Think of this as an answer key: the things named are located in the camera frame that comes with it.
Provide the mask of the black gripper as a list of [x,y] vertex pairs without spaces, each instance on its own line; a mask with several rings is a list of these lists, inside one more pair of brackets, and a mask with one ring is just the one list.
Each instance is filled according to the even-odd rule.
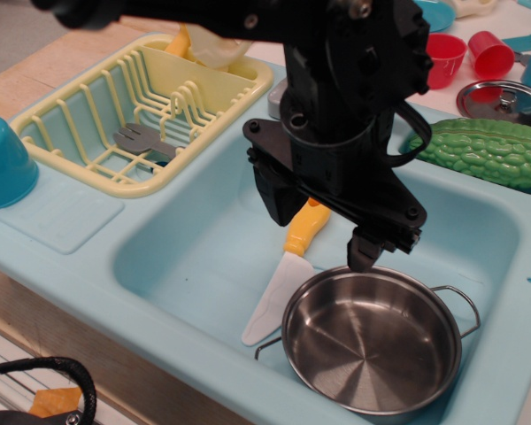
[[387,110],[356,122],[344,139],[318,134],[296,112],[243,125],[256,187],[273,221],[287,226],[311,197],[354,223],[347,244],[354,272],[372,268],[384,250],[411,252],[427,219],[394,172],[413,154],[388,153],[395,117]]

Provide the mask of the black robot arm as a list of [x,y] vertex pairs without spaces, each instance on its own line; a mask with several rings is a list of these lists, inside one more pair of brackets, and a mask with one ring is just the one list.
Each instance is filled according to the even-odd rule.
[[39,1],[71,29],[123,16],[200,25],[227,39],[279,43],[288,86],[277,121],[249,120],[244,136],[258,192],[287,225],[311,197],[355,224],[351,270],[384,251],[411,251],[427,214],[395,169],[395,117],[428,145],[432,129],[407,103],[427,92],[429,26],[411,1]]

